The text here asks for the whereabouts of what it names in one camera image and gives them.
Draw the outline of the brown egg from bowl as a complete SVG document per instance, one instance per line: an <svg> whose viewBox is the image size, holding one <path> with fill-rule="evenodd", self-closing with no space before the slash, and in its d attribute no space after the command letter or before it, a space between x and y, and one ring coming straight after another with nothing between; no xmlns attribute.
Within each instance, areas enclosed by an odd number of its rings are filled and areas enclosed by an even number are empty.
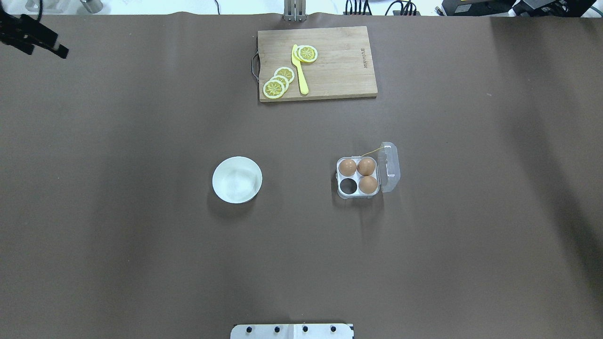
<svg viewBox="0 0 603 339"><path fill-rule="evenodd" d="M375 172L375 160L372 157L364 157L358 162L357 171L362 176L372 176Z"/></svg>

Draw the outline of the brown egg in box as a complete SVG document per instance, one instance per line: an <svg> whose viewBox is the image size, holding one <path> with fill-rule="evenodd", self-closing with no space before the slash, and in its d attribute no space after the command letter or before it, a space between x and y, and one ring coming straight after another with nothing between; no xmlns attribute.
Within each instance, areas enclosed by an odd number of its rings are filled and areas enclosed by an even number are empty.
<svg viewBox="0 0 603 339"><path fill-rule="evenodd" d="M359 190L364 194L374 194L379 187L379 182L373 176L363 176L359 181Z"/></svg>
<svg viewBox="0 0 603 339"><path fill-rule="evenodd" d="M346 158L340 161L338 165L338 171L341 175L345 177L351 177L356 173L357 164L351 158Z"/></svg>

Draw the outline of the clear plastic egg box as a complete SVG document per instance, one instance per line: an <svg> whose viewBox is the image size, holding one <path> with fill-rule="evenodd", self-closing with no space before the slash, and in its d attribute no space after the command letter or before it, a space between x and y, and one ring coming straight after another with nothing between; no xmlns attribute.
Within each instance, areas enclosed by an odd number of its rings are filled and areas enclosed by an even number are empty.
<svg viewBox="0 0 603 339"><path fill-rule="evenodd" d="M335 169L336 190L343 199L390 193L401 180L399 152L392 142L381 142L377 149L360 156L341 157Z"/></svg>

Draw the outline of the small steel cup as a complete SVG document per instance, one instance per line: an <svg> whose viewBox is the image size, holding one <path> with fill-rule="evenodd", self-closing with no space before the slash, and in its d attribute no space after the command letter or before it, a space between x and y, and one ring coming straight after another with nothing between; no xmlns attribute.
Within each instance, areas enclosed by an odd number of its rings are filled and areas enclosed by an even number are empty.
<svg viewBox="0 0 603 339"><path fill-rule="evenodd" d="M88 13L97 14L104 8L104 4L101 0L80 0L82 6Z"/></svg>

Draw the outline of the lemon slice toy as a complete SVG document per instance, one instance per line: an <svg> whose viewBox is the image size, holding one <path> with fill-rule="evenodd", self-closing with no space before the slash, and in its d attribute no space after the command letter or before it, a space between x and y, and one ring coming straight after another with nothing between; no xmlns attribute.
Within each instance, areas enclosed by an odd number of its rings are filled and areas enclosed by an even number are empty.
<svg viewBox="0 0 603 339"><path fill-rule="evenodd" d="M279 67L275 72L274 72L274 76L282 76L285 77L288 81L288 83L291 83L294 79L295 79L295 71L293 71L293 69L291 69L290 67Z"/></svg>
<svg viewBox="0 0 603 339"><path fill-rule="evenodd" d="M318 50L311 45L299 45L296 49L296 56L300 62L310 64L318 58Z"/></svg>
<svg viewBox="0 0 603 339"><path fill-rule="evenodd" d="M281 98L284 93L284 86L279 81L269 80L262 87L263 96L267 99Z"/></svg>
<svg viewBox="0 0 603 339"><path fill-rule="evenodd" d="M293 45L292 60L295 60L297 62L301 62L301 59L299 58L299 55L298 55L298 50L299 50L299 46L298 45Z"/></svg>
<svg viewBox="0 0 603 339"><path fill-rule="evenodd" d="M274 75L270 80L279 81L284 86L284 93L289 88L289 80L283 75Z"/></svg>

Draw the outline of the white ceramic bowl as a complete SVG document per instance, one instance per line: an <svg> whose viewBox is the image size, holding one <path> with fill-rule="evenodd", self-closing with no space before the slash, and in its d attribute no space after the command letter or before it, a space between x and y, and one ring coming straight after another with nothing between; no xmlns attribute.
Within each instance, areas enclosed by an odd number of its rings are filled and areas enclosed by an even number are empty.
<svg viewBox="0 0 603 339"><path fill-rule="evenodd" d="M255 161L244 156L234 156L222 161L214 170L212 188L224 202L241 204L249 202L260 191L263 174Z"/></svg>

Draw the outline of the yellow plastic knife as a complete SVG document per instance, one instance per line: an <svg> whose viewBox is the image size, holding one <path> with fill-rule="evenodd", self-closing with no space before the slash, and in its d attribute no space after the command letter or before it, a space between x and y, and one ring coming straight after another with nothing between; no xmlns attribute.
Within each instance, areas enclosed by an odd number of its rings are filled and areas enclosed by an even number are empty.
<svg viewBox="0 0 603 339"><path fill-rule="evenodd" d="M297 71L297 79L299 82L299 91L300 94L302 95L307 95L310 92L310 89L308 87L307 81L304 77L304 73L303 73L303 69L301 66L301 62L297 62L295 60L292 60L292 51L291 51L291 63L295 66L296 71Z"/></svg>

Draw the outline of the wooden cutting board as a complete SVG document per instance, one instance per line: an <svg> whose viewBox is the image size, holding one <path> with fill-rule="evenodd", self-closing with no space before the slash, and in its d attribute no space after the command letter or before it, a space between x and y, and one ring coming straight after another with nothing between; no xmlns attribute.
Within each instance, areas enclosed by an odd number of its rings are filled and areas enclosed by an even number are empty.
<svg viewBox="0 0 603 339"><path fill-rule="evenodd" d="M311 45L318 58L310 64L301 62L309 87L300 94L297 71L291 63L293 44ZM263 30L258 32L258 63L252 70L258 75L259 100L268 103L263 85L279 67L290 67L295 79L280 102L318 99L374 98L378 94L370 37L366 26Z"/></svg>

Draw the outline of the black power strip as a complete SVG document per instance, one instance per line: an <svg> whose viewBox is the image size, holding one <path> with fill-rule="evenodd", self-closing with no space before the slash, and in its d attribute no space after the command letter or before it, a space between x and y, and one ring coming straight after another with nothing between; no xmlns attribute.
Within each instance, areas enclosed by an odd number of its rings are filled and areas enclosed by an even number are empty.
<svg viewBox="0 0 603 339"><path fill-rule="evenodd" d="M419 16L413 0L346 0L343 15L348 16Z"/></svg>

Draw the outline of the aluminium frame post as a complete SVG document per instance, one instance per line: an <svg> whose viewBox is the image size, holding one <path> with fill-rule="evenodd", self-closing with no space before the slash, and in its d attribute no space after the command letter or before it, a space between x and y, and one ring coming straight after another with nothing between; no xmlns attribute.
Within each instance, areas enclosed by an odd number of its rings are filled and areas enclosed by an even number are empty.
<svg viewBox="0 0 603 339"><path fill-rule="evenodd" d="M307 19L306 0L284 0L284 21L304 22Z"/></svg>

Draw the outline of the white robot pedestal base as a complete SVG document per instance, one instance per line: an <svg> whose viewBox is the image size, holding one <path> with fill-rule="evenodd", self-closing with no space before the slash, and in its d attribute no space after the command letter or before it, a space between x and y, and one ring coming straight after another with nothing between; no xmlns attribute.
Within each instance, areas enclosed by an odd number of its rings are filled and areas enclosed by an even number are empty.
<svg viewBox="0 0 603 339"><path fill-rule="evenodd" d="M353 324L347 323L282 323L237 324L231 339L353 339Z"/></svg>

